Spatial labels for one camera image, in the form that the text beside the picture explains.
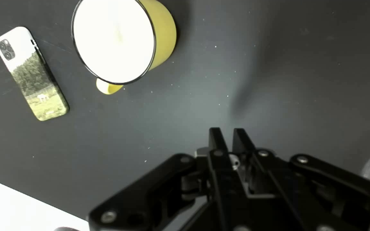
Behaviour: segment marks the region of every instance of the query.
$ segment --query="phone camera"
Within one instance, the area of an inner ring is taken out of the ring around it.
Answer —
[[[16,58],[14,49],[11,46],[8,40],[0,41],[0,50],[7,60],[12,60],[13,58]]]

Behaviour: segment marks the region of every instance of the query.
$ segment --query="smartphone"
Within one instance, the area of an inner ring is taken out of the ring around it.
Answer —
[[[0,56],[39,120],[67,114],[67,101],[26,27],[0,36]]]

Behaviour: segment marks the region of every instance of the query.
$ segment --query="black metal bracket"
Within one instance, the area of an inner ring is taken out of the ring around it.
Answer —
[[[202,150],[174,155],[100,204],[89,215],[91,230],[163,230],[206,196],[181,230],[370,231],[370,181],[363,177],[310,155],[285,161],[240,128],[231,151],[219,128]]]

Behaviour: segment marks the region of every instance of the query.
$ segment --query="gold phone case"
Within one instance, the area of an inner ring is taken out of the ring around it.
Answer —
[[[68,111],[67,102],[27,28],[17,27],[0,36],[0,56],[39,120],[53,119]]]

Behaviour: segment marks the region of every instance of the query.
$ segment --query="dark gray surface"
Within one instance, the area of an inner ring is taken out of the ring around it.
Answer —
[[[370,158],[370,1],[167,0],[174,56],[115,96],[72,51],[76,2],[0,0],[0,31],[27,25],[72,104],[32,114],[0,61],[0,182],[85,215],[174,153],[244,127],[280,156],[309,153],[360,172]]]

